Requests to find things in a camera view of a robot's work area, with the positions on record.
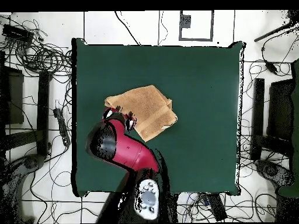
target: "green table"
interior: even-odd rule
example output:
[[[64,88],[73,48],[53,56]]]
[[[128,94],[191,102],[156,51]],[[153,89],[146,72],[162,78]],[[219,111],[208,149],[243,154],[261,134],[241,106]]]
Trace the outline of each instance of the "green table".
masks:
[[[172,99],[178,117],[176,124],[146,143],[162,153],[171,191],[238,194],[235,174],[243,43],[231,48],[152,47],[85,45],[77,39],[76,46],[76,184],[81,195],[115,191],[125,174],[85,152],[85,138],[102,118],[104,99],[148,85]],[[142,141],[135,131],[130,135]]]

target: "floor tile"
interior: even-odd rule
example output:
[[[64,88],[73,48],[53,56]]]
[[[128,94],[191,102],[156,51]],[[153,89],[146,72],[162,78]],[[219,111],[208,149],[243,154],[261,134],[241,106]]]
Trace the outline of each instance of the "floor tile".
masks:
[[[83,202],[105,202],[109,196],[109,192],[88,192],[86,196],[83,197]]]
[[[82,223],[95,223],[100,214],[103,203],[83,203]]]
[[[142,45],[156,45],[158,11],[117,11],[119,19]],[[85,40],[88,44],[136,45],[113,11],[85,12]]]
[[[37,222],[41,224],[51,224],[53,220],[51,217],[51,203],[47,202],[32,202],[32,201],[22,201],[22,211],[24,220],[34,218],[34,224]]]
[[[178,204],[189,205],[198,197],[196,192],[182,192],[179,194]]]
[[[49,141],[53,143],[52,150],[50,150],[52,154],[51,157],[60,155],[65,150],[65,147],[62,144],[61,137],[58,136],[58,134],[59,133],[54,131],[49,132]],[[75,197],[75,195],[72,193],[72,188],[70,185],[71,169],[72,163],[70,146],[63,155],[58,156],[57,158],[54,158],[49,162],[46,162],[41,169],[36,171],[36,178],[33,183],[33,191],[40,197],[44,197],[43,199],[47,200],[50,200],[51,197],[53,197],[55,200],[61,201],[78,200],[77,197]],[[33,179],[32,176],[33,175],[28,176],[28,178],[25,180],[23,193],[25,193],[30,188],[30,184]]]
[[[55,224],[80,224],[81,222],[81,204],[79,203],[57,203],[51,223]]]

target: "orange towel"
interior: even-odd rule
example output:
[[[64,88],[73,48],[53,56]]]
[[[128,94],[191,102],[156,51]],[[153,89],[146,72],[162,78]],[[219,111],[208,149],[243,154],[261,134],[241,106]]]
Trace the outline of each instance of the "orange towel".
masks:
[[[123,114],[132,111],[133,117],[137,119],[135,130],[145,142],[178,120],[172,111],[172,100],[167,99],[154,85],[110,96],[105,100],[105,106],[120,106]]]

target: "tangled wires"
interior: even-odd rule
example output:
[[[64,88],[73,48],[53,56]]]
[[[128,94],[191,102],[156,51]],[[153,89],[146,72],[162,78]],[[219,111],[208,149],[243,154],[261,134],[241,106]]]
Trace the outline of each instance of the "tangled wires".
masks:
[[[258,199],[262,196],[271,197],[274,200],[276,200],[276,198],[271,194],[263,193],[257,195],[254,199],[252,194],[245,187],[241,187],[242,190],[250,196],[250,198],[239,203],[235,203],[234,199],[232,199],[232,196],[228,196],[226,193],[220,194],[222,203],[227,213],[227,219],[222,220],[222,222],[264,222],[264,220],[260,216],[266,216],[266,214],[271,216],[271,221],[273,221],[273,219],[275,219],[276,217],[276,207],[271,206],[270,204],[268,204],[266,207],[261,206],[261,204],[258,203]],[[209,206],[209,204],[207,204],[207,201],[203,199],[204,196],[204,193],[189,193],[186,204],[178,205],[178,215],[180,217],[179,222],[216,222],[215,216],[211,211],[211,207]],[[228,198],[230,199],[232,205],[228,204]],[[250,203],[250,205],[243,205],[243,203],[246,202]],[[243,213],[246,216],[232,216],[239,213]]]
[[[8,50],[9,54],[6,57],[6,62],[10,65],[14,65],[17,69],[22,69],[26,72],[24,74],[24,77],[26,78],[38,78],[38,73],[41,71],[49,71],[51,75],[53,76],[53,80],[56,82],[59,82],[61,84],[65,85],[65,94],[63,102],[60,102],[58,99],[55,100],[55,108],[61,108],[61,112],[63,115],[67,115],[65,117],[67,123],[67,131],[69,135],[71,136],[71,105],[72,105],[72,86],[71,86],[71,50],[67,50],[67,47],[58,47],[54,44],[44,44],[44,37],[47,37],[48,35],[40,30],[39,24],[36,20],[29,21],[25,20],[22,22],[22,24],[10,20],[10,23],[13,24],[13,26],[29,31],[33,33],[33,39],[31,43],[25,43],[15,38],[9,38],[6,37],[5,41],[0,42],[0,50]],[[34,101],[33,96],[27,96],[25,98],[32,99],[33,103],[23,103],[23,104],[29,104],[29,105],[35,105],[37,106],[36,102]],[[62,175],[62,174],[69,174],[69,171],[63,171],[56,177],[53,177],[51,174],[51,171],[53,171],[53,168],[56,166],[58,161],[61,159],[62,155],[68,151],[69,147],[65,148],[63,151],[61,151],[58,155],[52,155],[52,148],[53,148],[53,142],[54,140],[60,140],[60,135],[54,137],[51,144],[51,152],[50,152],[50,158],[45,160],[45,164],[48,162],[49,170],[48,172],[38,181],[35,181],[36,179],[36,172],[33,173],[33,180],[31,182],[30,188],[23,192],[23,195],[26,194],[28,191],[31,191],[32,195],[37,198],[39,201],[43,202],[45,204],[45,209],[43,213],[39,216],[39,219],[37,223],[44,223],[46,222],[50,217],[54,219],[54,212],[56,209],[56,203],[53,203],[52,199],[52,206],[51,206],[51,215],[46,219],[42,220],[43,215],[46,213],[46,210],[48,208],[48,202],[41,199],[39,196],[37,196],[34,191],[33,187],[36,186],[37,183],[39,183],[43,178],[45,178],[46,175],[50,175],[50,178],[53,182],[52,190],[54,186],[60,186],[60,187],[66,187],[67,185],[59,185],[56,181],[56,179]],[[51,161],[55,158],[58,158],[54,165],[51,164]]]

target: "cable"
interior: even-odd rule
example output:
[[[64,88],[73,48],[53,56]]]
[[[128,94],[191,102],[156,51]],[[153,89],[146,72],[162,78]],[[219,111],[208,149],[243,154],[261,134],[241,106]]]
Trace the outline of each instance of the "cable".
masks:
[[[40,197],[38,197],[38,196],[33,192],[33,190],[32,190],[32,184],[33,184],[34,180],[35,180],[35,171],[33,172],[33,180],[32,180],[32,182],[31,182],[31,184],[30,184],[30,188],[29,188],[29,190],[31,191],[31,193],[32,193],[33,196],[35,196],[38,200],[40,200],[41,202],[45,203],[45,205],[46,205],[46,208],[44,209],[43,213],[40,215],[39,219],[37,220],[37,224],[39,224],[41,217],[44,215],[44,213],[46,212],[46,210],[47,210],[47,208],[48,208],[48,204],[47,204],[43,199],[41,199]]]
[[[166,30],[167,34],[165,36],[165,38],[163,40],[161,40],[160,42],[158,42],[158,46],[160,46],[160,44],[162,43],[162,41],[166,40],[167,38],[167,35],[168,35],[168,29],[164,26],[163,22],[162,22],[162,19],[163,19],[163,15],[164,15],[164,10],[162,12],[162,16],[161,16],[161,25],[164,27],[164,29]]]
[[[14,105],[17,109],[19,109],[19,110],[21,110],[21,111],[23,112],[23,114],[25,115],[25,117],[26,117],[26,119],[27,119],[27,121],[28,121],[28,124],[29,124],[30,127],[31,127],[31,130],[32,130],[33,133],[34,133],[35,141],[36,141],[36,143],[37,143],[36,132],[35,132],[35,130],[33,129],[33,126],[31,125],[31,123],[30,123],[30,121],[29,121],[29,119],[28,119],[27,114],[23,111],[23,109],[21,109],[20,107],[18,107],[17,105],[15,105],[14,103],[12,103],[11,101],[10,101],[10,104]]]
[[[71,214],[74,214],[74,213],[77,213],[77,212],[81,212],[83,209],[86,210],[86,211],[88,211],[89,213],[91,213],[91,214],[94,215],[94,216],[97,216],[97,217],[99,216],[99,215],[93,213],[93,212],[92,212],[90,209],[88,209],[88,208],[81,208],[81,209],[78,209],[77,211],[72,211],[72,212],[65,212],[65,213],[62,213],[62,214],[59,215],[59,217],[55,220],[54,224],[58,223],[57,221],[58,221],[58,219],[59,219],[61,216],[63,216],[63,215],[71,215]]]
[[[4,47],[1,47],[2,50],[6,48],[15,49],[15,56],[19,62],[19,65],[23,66],[25,71],[30,77],[38,77],[31,75],[29,72],[38,73],[39,71],[50,71],[53,75],[59,76],[69,76],[70,72],[67,71],[67,68],[71,68],[71,51],[67,51],[66,54],[63,53],[62,48],[54,44],[43,44],[43,35],[47,36],[45,32],[39,29],[39,24],[36,20],[33,22],[25,20],[22,24],[12,20],[16,23],[15,27],[20,29],[27,30],[34,33],[33,42],[31,44],[24,44],[18,40],[11,38],[6,38],[4,42]],[[34,24],[35,28],[30,29],[24,25],[24,23],[29,22]]]
[[[259,195],[255,198],[255,211],[256,211],[256,215],[258,216],[258,218],[259,218],[259,220],[260,220],[261,222],[263,222],[263,220],[260,218],[259,214],[264,215],[265,213],[263,214],[263,213],[260,213],[260,212],[258,211],[258,208],[257,208],[257,200],[258,200],[259,197],[261,197],[261,196],[263,196],[263,195],[267,195],[268,197],[272,197],[272,198],[274,198],[274,199],[276,200],[276,198],[275,198],[273,195],[268,194],[268,193],[262,193],[262,194],[259,194]],[[269,210],[269,208],[271,208],[271,209],[273,210],[273,207],[271,207],[270,205],[267,205],[267,208],[268,208],[268,210]],[[276,217],[276,213],[275,213],[275,212],[269,212],[269,211],[266,211],[266,212],[269,213],[271,216]]]
[[[59,173],[57,176],[56,176],[56,178],[53,180],[53,184],[52,184],[52,189],[51,189],[51,204],[52,204],[52,206],[51,206],[51,216],[52,216],[52,219],[53,219],[53,223],[55,222],[55,210],[56,210],[56,207],[55,207],[55,209],[52,211],[52,208],[53,208],[53,206],[54,206],[54,204],[55,204],[55,206],[57,206],[57,204],[56,203],[53,203],[53,188],[54,188],[54,185],[56,184],[56,185],[58,185],[55,181],[56,181],[56,179],[61,175],[61,174],[63,174],[63,173],[69,173],[69,174],[71,174],[69,171],[62,171],[61,173]],[[66,186],[69,186],[71,183],[69,183],[69,184],[67,184],[67,185],[58,185],[59,187],[66,187]]]
[[[124,27],[128,30],[128,33],[130,34],[130,36],[133,38],[133,40],[136,42],[136,44],[138,45],[138,46],[140,46],[141,44],[139,43],[139,42],[137,42],[137,40],[134,38],[134,36],[131,34],[131,31],[128,29],[128,27],[126,26],[126,24],[124,24],[124,22],[121,20],[121,19],[119,19],[119,16],[117,15],[117,13],[116,13],[116,11],[114,12],[115,13],[115,15],[116,15],[116,17],[118,18],[118,20],[124,25]]]
[[[288,72],[287,72],[287,73],[284,73],[284,72],[281,70],[281,65],[283,64],[284,60],[287,58],[287,56],[288,56],[288,54],[290,53],[290,51],[291,51],[293,45],[295,44],[295,42],[298,40],[299,35],[297,35],[297,37],[295,38],[294,42],[292,43],[290,49],[288,50],[286,56],[283,58],[282,62],[280,63],[280,65],[279,65],[279,71],[277,70],[277,68],[276,68],[276,66],[275,66],[274,63],[269,62],[269,61],[267,61],[267,60],[265,59],[265,57],[264,57],[265,45],[266,45],[266,43],[267,43],[268,41],[272,40],[273,38],[279,37],[279,36],[281,36],[281,35],[283,35],[283,34],[291,33],[291,32],[293,32],[293,31],[295,31],[295,30],[298,30],[298,29],[299,29],[299,27],[295,27],[295,28],[293,28],[293,29],[284,31],[284,32],[281,33],[281,34],[278,34],[278,35],[276,35],[276,36],[273,36],[273,37],[269,38],[269,39],[266,40],[265,43],[263,44],[263,47],[262,47],[262,57],[263,57],[263,60],[264,60],[264,62],[265,62],[265,64],[266,64],[266,67],[267,67],[267,69],[268,69],[270,72],[274,73],[274,74],[277,75],[277,76],[285,76],[285,75],[289,75],[288,73],[290,72],[290,64],[288,64]]]
[[[52,142],[54,142],[54,140],[56,139],[56,137],[61,137],[61,135],[57,135],[57,136],[55,136],[55,138],[53,139],[53,141]],[[58,158],[58,160],[56,161],[56,163],[60,160],[60,158],[61,158],[61,156],[62,156],[62,154],[61,155],[59,155],[59,158]],[[50,168],[51,167],[51,155],[50,155],[50,159],[49,159],[49,175],[50,175],[50,178],[51,178],[51,180],[52,180],[52,182],[53,182],[53,184],[55,184],[55,185],[57,185],[57,186],[59,186],[59,187],[65,187],[65,186],[69,186],[70,184],[68,184],[68,185],[59,185],[59,184],[57,184],[56,182],[55,182],[55,180],[53,180],[53,178],[52,178],[52,175],[51,175],[51,169],[53,168]]]
[[[32,105],[32,106],[37,106],[37,104],[36,104],[36,102],[34,101],[34,99],[33,99],[33,96],[32,96],[32,95],[30,95],[30,96],[27,96],[27,97],[24,97],[23,99],[27,99],[27,98],[31,98],[34,104],[29,104],[29,103],[22,103],[22,104],[24,104],[24,105]]]
[[[196,194],[196,198],[192,198],[191,196],[193,194]],[[185,223],[187,221],[187,217],[190,218],[191,222],[200,222],[200,221],[207,221],[210,222],[210,219],[214,219],[214,217],[211,217],[213,214],[209,214],[209,216],[203,215],[200,210],[209,211],[209,209],[203,209],[200,194],[198,193],[189,193],[186,205],[178,205],[179,207],[183,207],[185,210],[183,213],[180,213],[179,210],[177,211],[178,215],[182,216],[182,223]]]

